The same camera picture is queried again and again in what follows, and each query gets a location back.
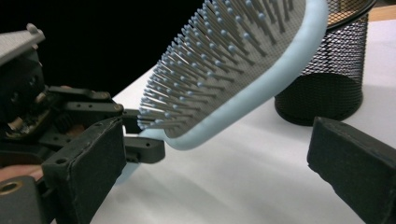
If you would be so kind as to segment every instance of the black background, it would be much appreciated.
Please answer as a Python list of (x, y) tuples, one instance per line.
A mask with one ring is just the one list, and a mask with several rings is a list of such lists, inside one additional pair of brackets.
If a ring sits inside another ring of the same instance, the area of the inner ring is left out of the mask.
[(158, 62), (203, 2), (0, 0), (0, 33), (34, 24), (46, 37), (37, 52), (47, 85), (114, 96)]

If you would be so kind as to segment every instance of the black mesh cup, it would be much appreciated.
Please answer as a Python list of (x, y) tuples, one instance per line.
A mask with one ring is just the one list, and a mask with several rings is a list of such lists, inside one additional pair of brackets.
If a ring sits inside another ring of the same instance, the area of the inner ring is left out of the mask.
[(327, 0), (326, 35), (311, 62), (275, 97), (278, 115), (294, 124), (312, 126), (314, 118), (342, 120), (363, 99), (364, 56), (368, 13), (376, 0)]

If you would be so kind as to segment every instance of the white table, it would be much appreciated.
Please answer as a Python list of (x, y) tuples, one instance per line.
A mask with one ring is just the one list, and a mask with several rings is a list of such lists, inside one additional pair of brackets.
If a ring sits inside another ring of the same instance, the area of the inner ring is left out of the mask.
[[(149, 74), (115, 101), (138, 108)], [(396, 20), (369, 23), (363, 93), (343, 122), (396, 147)], [(158, 163), (129, 164), (133, 174), (92, 223), (363, 223), (307, 166), (311, 132), (283, 120), (270, 100), (195, 149), (166, 146)]]

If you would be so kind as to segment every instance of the light blue brush rim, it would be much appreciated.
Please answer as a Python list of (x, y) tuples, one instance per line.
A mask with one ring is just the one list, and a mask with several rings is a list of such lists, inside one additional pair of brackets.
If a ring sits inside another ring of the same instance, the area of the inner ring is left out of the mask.
[(162, 129), (146, 129), (139, 136), (163, 140), (178, 150), (196, 148), (214, 137), (286, 89), (300, 75), (326, 33), (328, 14), (326, 0), (306, 0), (301, 28), (282, 56), (264, 74), (180, 137), (169, 138)]

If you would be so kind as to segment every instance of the paddle brush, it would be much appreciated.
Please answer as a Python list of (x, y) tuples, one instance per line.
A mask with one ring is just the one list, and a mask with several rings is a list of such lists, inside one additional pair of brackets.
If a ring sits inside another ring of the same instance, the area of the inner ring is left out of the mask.
[(153, 69), (139, 136), (200, 146), (299, 76), (327, 17), (326, 0), (204, 1)]

